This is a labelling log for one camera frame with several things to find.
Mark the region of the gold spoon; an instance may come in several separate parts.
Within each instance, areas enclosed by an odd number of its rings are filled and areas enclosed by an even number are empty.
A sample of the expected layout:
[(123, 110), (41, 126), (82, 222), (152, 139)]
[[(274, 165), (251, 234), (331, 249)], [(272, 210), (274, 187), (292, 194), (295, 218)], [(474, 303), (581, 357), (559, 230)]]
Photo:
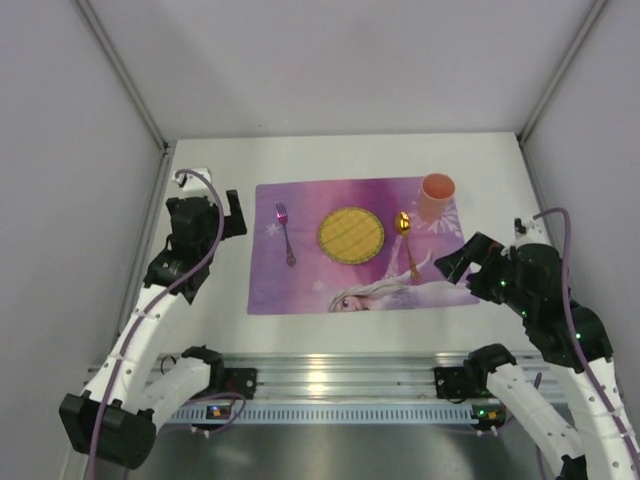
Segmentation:
[(398, 212), (394, 219), (394, 226), (395, 226), (396, 232), (402, 237), (407, 250), (407, 257), (408, 257), (409, 268), (411, 272), (411, 280), (414, 283), (418, 283), (421, 280), (421, 274), (418, 270), (417, 264), (414, 260), (411, 247), (410, 247), (409, 234), (411, 231), (411, 220), (409, 215), (404, 211)]

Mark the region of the pink plastic cup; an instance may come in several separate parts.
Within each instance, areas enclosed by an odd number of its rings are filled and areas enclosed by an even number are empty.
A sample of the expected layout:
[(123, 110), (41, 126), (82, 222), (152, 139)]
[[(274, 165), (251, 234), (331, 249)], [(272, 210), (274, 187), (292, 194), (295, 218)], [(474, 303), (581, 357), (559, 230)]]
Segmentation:
[(419, 217), (426, 222), (437, 220), (448, 208), (455, 192), (456, 185), (448, 175), (433, 173), (425, 176), (420, 187)]

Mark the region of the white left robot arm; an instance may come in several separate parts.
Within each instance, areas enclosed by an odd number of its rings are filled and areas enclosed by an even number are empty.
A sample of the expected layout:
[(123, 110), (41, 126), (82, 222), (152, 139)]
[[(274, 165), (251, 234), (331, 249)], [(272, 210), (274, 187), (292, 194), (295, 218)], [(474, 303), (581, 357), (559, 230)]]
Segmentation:
[(220, 353), (191, 346), (159, 380), (148, 378), (173, 330), (188, 316), (210, 273), (218, 244), (246, 234), (239, 195), (167, 200), (171, 232), (150, 262), (138, 301), (123, 332), (95, 376), (79, 394), (68, 394), (59, 415), (73, 449), (93, 468), (105, 460), (127, 470), (149, 456), (158, 431), (183, 405), (201, 398), (229, 398)]

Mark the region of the purple princess placemat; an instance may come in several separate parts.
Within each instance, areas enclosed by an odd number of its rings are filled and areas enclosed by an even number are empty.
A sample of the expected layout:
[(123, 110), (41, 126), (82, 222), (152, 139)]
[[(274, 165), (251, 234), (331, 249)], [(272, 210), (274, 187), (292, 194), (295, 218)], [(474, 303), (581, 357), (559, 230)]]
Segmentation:
[[(463, 243), (455, 203), (434, 222), (418, 214), (419, 177), (326, 180), (262, 184), (255, 190), (255, 222), (247, 312), (292, 315), (347, 311), (441, 308), (475, 303), (461, 285), (446, 282), (434, 261)], [(288, 233), (297, 259), (286, 263), (286, 244), (276, 203), (288, 213)], [(375, 214), (385, 230), (381, 252), (359, 265), (327, 257), (317, 241), (321, 221), (332, 211), (360, 207)], [(406, 212), (409, 242), (421, 280), (414, 283), (394, 219)]]

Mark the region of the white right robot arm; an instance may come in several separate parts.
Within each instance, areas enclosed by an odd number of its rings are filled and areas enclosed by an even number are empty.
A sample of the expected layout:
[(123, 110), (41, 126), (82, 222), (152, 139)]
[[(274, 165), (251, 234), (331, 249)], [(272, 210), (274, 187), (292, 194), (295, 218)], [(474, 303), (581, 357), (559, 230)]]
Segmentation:
[(517, 314), (562, 389), (570, 422), (526, 380), (505, 346), (479, 348), (463, 363), (473, 388), (506, 406), (552, 474), (558, 479), (638, 478), (639, 443), (619, 393), (610, 341), (599, 317), (570, 298), (560, 253), (527, 236), (506, 247), (476, 233), (434, 265), (446, 281), (463, 282), (474, 297)]

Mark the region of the yellow woven round plate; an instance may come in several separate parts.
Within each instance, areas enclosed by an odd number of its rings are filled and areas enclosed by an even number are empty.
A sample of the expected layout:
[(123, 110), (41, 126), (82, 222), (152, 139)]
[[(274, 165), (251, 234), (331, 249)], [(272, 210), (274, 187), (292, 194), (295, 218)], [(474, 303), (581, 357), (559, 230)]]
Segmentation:
[(330, 212), (321, 221), (317, 241), (331, 260), (359, 265), (381, 252), (385, 230), (381, 220), (369, 210), (345, 207)]

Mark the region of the iridescent purple fork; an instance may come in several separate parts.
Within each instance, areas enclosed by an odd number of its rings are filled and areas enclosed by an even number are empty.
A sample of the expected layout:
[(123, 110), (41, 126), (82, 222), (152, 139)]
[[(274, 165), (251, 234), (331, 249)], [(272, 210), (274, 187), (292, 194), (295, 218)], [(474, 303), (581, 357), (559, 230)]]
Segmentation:
[(294, 250), (291, 245), (291, 241), (288, 233), (288, 213), (286, 210), (286, 206), (283, 202), (276, 203), (276, 215), (279, 221), (279, 224), (282, 227), (285, 244), (286, 244), (286, 263), (289, 267), (295, 267), (297, 263), (297, 259), (295, 257)]

